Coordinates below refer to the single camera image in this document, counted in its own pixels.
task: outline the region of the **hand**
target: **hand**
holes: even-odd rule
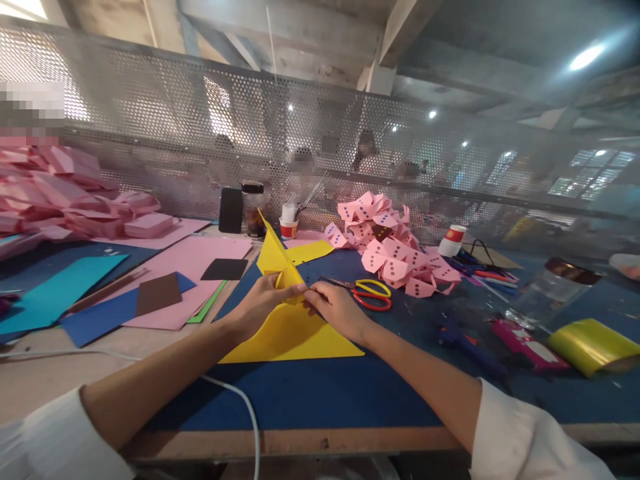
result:
[[[249,340],[260,330],[267,316],[280,302],[297,297],[307,289],[304,283],[300,283],[278,290],[275,288],[278,275],[265,275],[256,280],[242,302],[228,314],[228,321],[238,330],[240,343]]]
[[[309,314],[320,312],[323,318],[342,336],[364,345],[365,333],[376,325],[356,305],[348,290],[326,282],[316,282],[305,292]]]

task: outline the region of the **scissors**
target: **scissors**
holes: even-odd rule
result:
[[[389,290],[389,288],[384,283],[380,283],[377,280],[371,280],[371,279],[356,280],[355,283],[341,282],[340,280],[331,279],[323,275],[320,275],[319,278],[321,278],[322,280],[326,280],[329,283],[332,283],[334,285],[338,285],[339,287],[343,287],[343,288],[346,288],[347,290],[351,290],[351,293],[353,294],[353,298],[356,300],[356,302],[358,302],[360,305],[362,305],[366,309],[373,310],[373,311],[391,310],[391,300],[390,300],[391,290]],[[383,291],[380,292],[378,290],[374,290],[366,286],[365,283],[376,285],[382,288]],[[358,287],[364,290],[364,292],[356,290],[356,288]],[[373,305],[371,303],[366,302],[365,298],[380,300],[381,302],[384,303],[384,305]]]

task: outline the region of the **red scissors handle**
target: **red scissors handle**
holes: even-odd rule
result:
[[[380,297],[379,295],[375,295],[369,292],[360,292],[356,289],[351,289],[351,293],[353,294],[353,298],[362,305],[364,308],[373,310],[373,311],[389,311],[391,310],[391,300],[385,297]],[[375,298],[384,302],[384,305],[373,305],[369,302],[366,302],[363,298]]]

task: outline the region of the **red and white cup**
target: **red and white cup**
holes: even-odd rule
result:
[[[282,240],[293,240],[298,232],[298,220],[287,222],[280,217],[280,235]]]
[[[462,238],[465,236],[466,231],[467,228],[460,225],[450,226],[447,234],[440,240],[438,253],[443,257],[454,257],[457,255],[460,247],[462,247]]]

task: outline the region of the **ceiling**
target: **ceiling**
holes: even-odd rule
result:
[[[640,131],[634,0],[0,0],[0,13],[572,135]]]

